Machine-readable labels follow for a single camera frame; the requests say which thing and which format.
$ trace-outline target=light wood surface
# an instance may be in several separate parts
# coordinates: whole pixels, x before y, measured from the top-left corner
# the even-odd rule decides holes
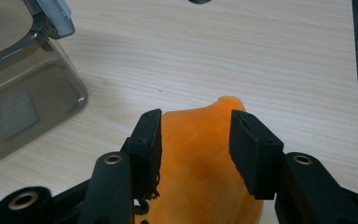
[[[89,91],[79,114],[0,161],[0,200],[55,195],[119,150],[142,113],[240,98],[285,143],[358,192],[358,89],[351,1],[68,0],[60,43]],[[267,202],[261,223],[276,223]]]

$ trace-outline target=plastic container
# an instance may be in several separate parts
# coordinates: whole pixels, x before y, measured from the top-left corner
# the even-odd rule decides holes
[[[51,39],[75,31],[68,9],[55,0],[0,1],[0,159],[70,118],[87,101],[73,66]]]

